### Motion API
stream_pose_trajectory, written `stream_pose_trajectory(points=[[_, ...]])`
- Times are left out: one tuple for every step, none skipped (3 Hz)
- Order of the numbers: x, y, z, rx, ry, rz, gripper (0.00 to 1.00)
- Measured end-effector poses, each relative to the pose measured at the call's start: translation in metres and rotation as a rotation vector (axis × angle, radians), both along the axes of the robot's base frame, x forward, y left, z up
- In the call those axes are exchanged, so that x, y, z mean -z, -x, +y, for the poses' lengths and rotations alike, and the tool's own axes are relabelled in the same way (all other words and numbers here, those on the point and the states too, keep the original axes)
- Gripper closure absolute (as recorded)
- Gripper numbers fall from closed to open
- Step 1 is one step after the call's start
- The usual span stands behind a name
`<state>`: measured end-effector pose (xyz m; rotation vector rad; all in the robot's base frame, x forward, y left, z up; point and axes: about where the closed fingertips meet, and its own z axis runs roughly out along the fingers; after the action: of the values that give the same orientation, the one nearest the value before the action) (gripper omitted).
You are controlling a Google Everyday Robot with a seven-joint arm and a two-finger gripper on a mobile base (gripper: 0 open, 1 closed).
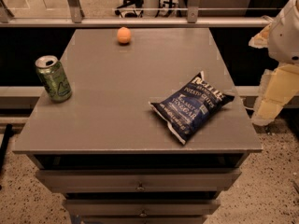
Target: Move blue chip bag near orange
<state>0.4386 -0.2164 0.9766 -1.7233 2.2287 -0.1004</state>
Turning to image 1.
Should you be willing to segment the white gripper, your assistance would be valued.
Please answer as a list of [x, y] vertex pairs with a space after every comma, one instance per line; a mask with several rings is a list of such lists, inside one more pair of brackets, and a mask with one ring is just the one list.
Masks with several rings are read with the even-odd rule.
[[253, 107], [252, 123], [266, 126], [299, 92], [298, 0], [289, 0], [271, 25], [250, 39], [249, 46], [256, 49], [268, 47], [269, 56], [280, 62], [274, 71], [264, 71]]

